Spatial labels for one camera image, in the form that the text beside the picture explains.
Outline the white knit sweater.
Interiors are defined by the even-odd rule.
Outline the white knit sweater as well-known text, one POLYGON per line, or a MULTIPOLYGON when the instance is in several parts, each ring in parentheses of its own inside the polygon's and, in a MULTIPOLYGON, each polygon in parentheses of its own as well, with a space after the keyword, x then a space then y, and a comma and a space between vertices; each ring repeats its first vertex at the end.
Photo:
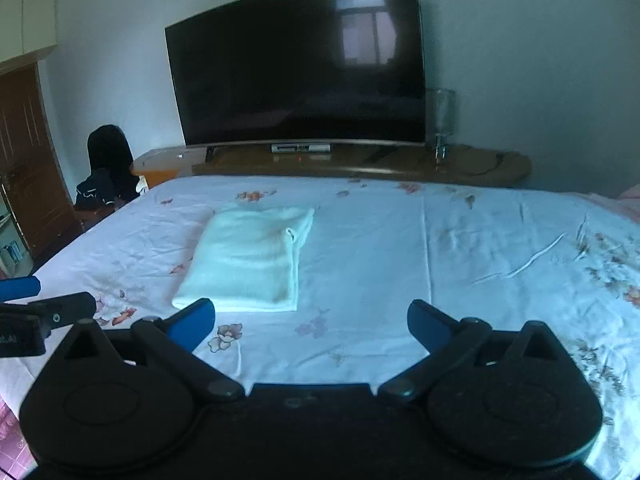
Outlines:
POLYGON ((204 229, 171 300, 182 310, 199 299, 230 313, 294 312, 299 254, 314 224, 304 207, 234 207, 204 229))

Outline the brown wooden wardrobe door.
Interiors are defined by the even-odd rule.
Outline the brown wooden wardrobe door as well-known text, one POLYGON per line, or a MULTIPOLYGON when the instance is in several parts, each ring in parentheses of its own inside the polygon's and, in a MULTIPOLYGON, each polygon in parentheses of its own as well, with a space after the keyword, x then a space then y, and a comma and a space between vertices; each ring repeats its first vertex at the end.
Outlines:
POLYGON ((61 235, 77 226, 34 64, 1 76, 1 184, 33 257, 56 246, 61 235))

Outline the wooden TV stand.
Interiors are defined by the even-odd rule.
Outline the wooden TV stand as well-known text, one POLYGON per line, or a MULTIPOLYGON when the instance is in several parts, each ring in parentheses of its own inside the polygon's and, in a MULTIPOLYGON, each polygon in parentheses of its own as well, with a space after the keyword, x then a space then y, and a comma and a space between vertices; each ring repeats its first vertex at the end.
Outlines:
POLYGON ((337 144, 329 153, 273 154, 266 144, 176 146, 148 151, 131 172, 151 187, 186 176, 273 176, 437 182, 488 188, 514 188, 532 172, 530 158, 502 152, 450 146, 439 165, 422 146, 337 144))

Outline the silver set-top box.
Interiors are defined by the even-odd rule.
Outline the silver set-top box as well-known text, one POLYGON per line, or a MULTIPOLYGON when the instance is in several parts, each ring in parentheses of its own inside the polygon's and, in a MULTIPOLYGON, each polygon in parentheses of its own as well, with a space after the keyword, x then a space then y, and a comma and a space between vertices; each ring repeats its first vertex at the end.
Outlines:
POLYGON ((319 153, 326 154, 332 150, 329 143, 273 143, 270 145, 273 154, 319 153))

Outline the glass table lamp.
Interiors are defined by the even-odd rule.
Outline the glass table lamp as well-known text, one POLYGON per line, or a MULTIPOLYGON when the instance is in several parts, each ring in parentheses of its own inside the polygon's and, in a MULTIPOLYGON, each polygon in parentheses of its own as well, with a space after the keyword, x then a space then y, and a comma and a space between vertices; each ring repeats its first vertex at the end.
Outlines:
POLYGON ((447 156, 448 139, 454 132, 456 116, 456 92, 431 88, 426 90, 427 130, 433 138, 434 157, 437 165, 447 156))

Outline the large curved black television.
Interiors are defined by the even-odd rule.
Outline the large curved black television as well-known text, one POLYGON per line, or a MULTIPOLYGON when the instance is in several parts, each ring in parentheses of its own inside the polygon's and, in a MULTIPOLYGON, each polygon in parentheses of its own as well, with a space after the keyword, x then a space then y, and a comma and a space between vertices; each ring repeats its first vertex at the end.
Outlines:
POLYGON ((186 144, 420 145, 420 0, 236 0, 167 27, 186 144))

